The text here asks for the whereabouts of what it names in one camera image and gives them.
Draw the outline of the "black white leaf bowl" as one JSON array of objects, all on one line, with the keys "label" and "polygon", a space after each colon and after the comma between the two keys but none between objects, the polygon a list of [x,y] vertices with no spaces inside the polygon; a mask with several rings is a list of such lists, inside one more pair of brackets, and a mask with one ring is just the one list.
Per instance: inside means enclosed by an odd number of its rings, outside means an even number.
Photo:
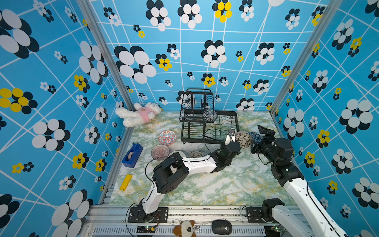
[{"label": "black white leaf bowl", "polygon": [[235,135],[236,141],[240,144],[241,149],[246,149],[251,147],[251,141],[252,141],[252,136],[243,131],[239,131]]}]

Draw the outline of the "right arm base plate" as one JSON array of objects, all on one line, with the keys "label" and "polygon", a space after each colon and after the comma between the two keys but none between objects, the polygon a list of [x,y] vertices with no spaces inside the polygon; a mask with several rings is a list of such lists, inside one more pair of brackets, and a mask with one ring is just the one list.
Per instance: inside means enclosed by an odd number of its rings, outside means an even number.
[{"label": "right arm base plate", "polygon": [[264,207],[248,206],[241,211],[242,215],[248,219],[250,224],[273,224],[279,225],[279,222],[273,219],[271,211]]}]

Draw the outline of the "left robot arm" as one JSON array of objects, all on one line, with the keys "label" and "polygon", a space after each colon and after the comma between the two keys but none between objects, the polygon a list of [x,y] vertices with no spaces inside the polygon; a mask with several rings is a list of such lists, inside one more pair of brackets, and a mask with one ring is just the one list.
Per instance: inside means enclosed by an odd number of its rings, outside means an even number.
[{"label": "left robot arm", "polygon": [[164,195],[175,190],[187,176],[198,173],[215,173],[231,165],[240,154],[239,142],[230,142],[223,149],[201,158],[186,158],[175,152],[153,169],[152,187],[140,206],[146,215],[157,211]]}]

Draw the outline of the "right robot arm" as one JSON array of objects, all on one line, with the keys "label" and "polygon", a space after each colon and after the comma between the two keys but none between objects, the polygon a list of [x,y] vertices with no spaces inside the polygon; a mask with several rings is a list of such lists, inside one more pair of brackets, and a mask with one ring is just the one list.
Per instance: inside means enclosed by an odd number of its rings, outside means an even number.
[{"label": "right robot arm", "polygon": [[327,213],[309,188],[309,183],[292,163],[294,149],[290,140],[275,138],[275,131],[258,126],[251,141],[251,153],[263,155],[280,186],[292,197],[306,218],[303,223],[278,198],[267,199],[262,205],[262,218],[276,221],[293,237],[345,237],[346,232]]}]

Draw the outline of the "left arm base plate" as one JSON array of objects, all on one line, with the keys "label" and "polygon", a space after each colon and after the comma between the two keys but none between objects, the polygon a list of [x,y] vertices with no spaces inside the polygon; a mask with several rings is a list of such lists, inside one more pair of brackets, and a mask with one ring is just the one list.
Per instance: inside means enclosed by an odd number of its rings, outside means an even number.
[{"label": "left arm base plate", "polygon": [[159,207],[157,211],[146,214],[142,207],[133,206],[127,215],[128,223],[167,223],[168,208]]}]

